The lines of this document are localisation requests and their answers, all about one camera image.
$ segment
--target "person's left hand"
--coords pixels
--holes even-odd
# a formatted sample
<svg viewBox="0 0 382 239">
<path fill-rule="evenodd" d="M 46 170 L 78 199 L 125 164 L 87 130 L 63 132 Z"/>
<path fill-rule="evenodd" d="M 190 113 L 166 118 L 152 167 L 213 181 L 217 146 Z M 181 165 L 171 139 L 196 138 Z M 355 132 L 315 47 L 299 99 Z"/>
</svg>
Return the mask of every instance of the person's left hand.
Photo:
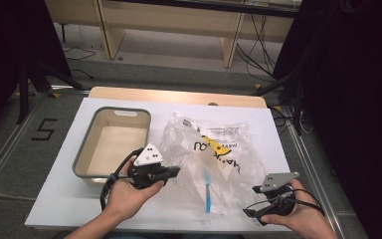
<svg viewBox="0 0 382 239">
<path fill-rule="evenodd" d="M 130 159 L 120 172 L 127 175 L 133 162 L 134 159 Z M 163 181 L 158 181 L 150 187 L 136 189 L 125 179 L 119 179 L 110 189 L 104 211 L 114 213 L 120 221 L 129 219 L 138 212 L 144 202 L 160 191 L 163 184 Z"/>
</svg>

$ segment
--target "hand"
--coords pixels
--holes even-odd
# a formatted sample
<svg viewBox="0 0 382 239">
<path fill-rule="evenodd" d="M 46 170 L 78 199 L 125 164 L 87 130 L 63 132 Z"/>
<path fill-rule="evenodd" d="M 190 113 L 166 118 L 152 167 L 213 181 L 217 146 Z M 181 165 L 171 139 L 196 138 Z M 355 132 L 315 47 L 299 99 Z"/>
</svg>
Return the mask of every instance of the hand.
<svg viewBox="0 0 382 239">
<path fill-rule="evenodd" d="M 303 186 L 296 179 L 290 182 L 293 189 L 302 189 Z M 305 201 L 311 204 L 316 204 L 316 201 L 307 193 L 303 191 L 296 191 L 295 197 L 297 200 Z M 293 211 L 288 216 L 279 216 L 275 214 L 265 215 L 262 221 L 269 224 L 277 224 L 285 226 L 290 230 L 296 232 L 306 239 L 310 238 L 337 238 L 334 231 L 331 229 L 330 224 L 321 215 L 319 211 L 309 206 L 296 204 Z"/>
<path fill-rule="evenodd" d="M 133 161 L 134 159 L 129 160 L 120 172 L 127 175 L 127 170 Z M 121 221 L 129 219 L 138 212 L 144 202 L 160 191 L 163 184 L 163 181 L 158 181 L 150 187 L 135 189 L 125 179 L 119 179 L 110 189 L 104 211 L 115 213 Z"/>
</svg>

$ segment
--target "plastic bag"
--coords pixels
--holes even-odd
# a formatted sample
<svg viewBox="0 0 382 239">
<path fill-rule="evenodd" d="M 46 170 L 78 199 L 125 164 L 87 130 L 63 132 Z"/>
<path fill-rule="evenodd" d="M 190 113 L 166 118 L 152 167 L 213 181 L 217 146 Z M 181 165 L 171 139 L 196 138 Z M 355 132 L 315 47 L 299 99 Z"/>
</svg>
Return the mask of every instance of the plastic bag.
<svg viewBox="0 0 382 239">
<path fill-rule="evenodd" d="M 266 175 L 249 130 L 245 121 L 219 125 L 176 112 L 165 127 L 159 150 L 165 163 L 181 167 L 174 181 L 202 205 L 209 185 L 211 212 L 243 213 L 243 208 L 260 200 L 252 187 Z"/>
</svg>

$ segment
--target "beige plastic container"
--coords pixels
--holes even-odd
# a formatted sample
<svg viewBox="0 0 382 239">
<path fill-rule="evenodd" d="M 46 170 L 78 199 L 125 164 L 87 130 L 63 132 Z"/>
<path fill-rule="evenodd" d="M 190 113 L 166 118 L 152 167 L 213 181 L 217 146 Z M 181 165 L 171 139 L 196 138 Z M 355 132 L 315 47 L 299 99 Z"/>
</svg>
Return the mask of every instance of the beige plastic container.
<svg viewBox="0 0 382 239">
<path fill-rule="evenodd" d="M 76 176 L 105 182 L 130 153 L 146 146 L 150 122 L 142 109 L 97 110 L 73 164 Z"/>
</svg>

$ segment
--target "yellow banana-shaped object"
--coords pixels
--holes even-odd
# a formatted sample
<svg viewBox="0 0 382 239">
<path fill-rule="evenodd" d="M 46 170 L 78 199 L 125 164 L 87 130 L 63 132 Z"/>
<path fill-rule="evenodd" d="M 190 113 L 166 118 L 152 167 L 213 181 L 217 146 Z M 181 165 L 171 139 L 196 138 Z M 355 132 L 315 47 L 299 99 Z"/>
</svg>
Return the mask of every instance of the yellow banana-shaped object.
<svg viewBox="0 0 382 239">
<path fill-rule="evenodd" d="M 209 144 L 212 146 L 213 150 L 216 152 L 216 155 L 223 156 L 231 152 L 230 149 L 222 146 L 219 142 L 213 140 L 212 138 L 203 135 L 203 138 L 209 142 Z"/>
</svg>

